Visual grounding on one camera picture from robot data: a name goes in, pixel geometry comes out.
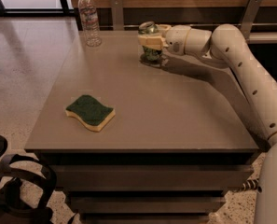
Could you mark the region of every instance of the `table drawer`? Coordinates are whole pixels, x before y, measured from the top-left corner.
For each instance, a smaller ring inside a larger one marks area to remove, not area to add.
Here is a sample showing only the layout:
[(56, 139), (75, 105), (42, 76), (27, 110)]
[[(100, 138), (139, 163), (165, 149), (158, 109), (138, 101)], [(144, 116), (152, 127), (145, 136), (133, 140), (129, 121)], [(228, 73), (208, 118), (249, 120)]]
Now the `table drawer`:
[(70, 207), (90, 214), (196, 214), (217, 211), (223, 197), (70, 197)]
[(82, 215), (81, 223), (84, 224), (205, 224), (209, 218), (206, 215), (195, 216), (168, 216), (168, 215), (149, 215), (149, 216), (91, 216)]
[(239, 187), (250, 165), (66, 165), (51, 166), (65, 191), (183, 191)]

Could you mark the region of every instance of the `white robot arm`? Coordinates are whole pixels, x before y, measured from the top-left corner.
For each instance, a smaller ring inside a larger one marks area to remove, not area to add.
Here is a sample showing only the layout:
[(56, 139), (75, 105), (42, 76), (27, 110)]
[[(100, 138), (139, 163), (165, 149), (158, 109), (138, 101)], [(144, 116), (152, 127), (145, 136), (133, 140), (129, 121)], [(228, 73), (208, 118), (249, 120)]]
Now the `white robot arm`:
[(175, 55), (192, 55), (214, 67), (226, 64), (239, 80), (271, 145), (259, 178), (255, 224), (277, 223), (277, 82), (233, 25), (220, 25), (213, 32), (183, 25), (158, 27), (157, 35), (139, 35), (140, 44), (151, 49), (166, 48)]

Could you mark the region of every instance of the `green sponge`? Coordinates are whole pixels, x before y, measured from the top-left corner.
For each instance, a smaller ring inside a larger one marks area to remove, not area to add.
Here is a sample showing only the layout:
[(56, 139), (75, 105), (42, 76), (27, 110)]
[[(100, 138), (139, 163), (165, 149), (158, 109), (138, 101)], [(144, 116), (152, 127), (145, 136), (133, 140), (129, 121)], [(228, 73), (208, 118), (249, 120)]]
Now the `green sponge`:
[(90, 95), (80, 96), (66, 107), (65, 113), (94, 132), (99, 132), (116, 115), (113, 108), (102, 105)]

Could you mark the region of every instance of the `floor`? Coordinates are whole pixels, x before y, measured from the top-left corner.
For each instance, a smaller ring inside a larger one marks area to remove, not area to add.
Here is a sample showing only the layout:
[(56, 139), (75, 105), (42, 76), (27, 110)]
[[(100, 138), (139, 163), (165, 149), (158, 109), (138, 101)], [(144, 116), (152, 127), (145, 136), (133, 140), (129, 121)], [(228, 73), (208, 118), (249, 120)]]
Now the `floor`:
[[(74, 18), (0, 18), (0, 134), (8, 141), (7, 153), (34, 156), (23, 147), (76, 35)], [(250, 178), (258, 178), (263, 160), (264, 154), (255, 161)], [(32, 205), (39, 198), (34, 189), (28, 183), (21, 189), (23, 200)], [(49, 201), (54, 224), (65, 224), (74, 215), (64, 200), (63, 193), (54, 191)], [(254, 190), (229, 192), (226, 200), (210, 214), (208, 224), (253, 223)], [(81, 223), (78, 216), (73, 223)]]

